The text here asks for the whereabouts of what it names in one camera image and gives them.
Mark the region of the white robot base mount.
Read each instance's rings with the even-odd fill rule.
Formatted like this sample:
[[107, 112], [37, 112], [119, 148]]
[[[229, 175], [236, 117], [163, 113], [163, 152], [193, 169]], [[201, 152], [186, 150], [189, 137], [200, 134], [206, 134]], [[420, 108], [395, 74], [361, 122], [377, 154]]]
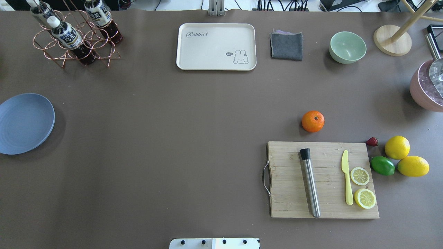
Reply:
[[259, 238], [176, 238], [170, 249], [260, 249]]

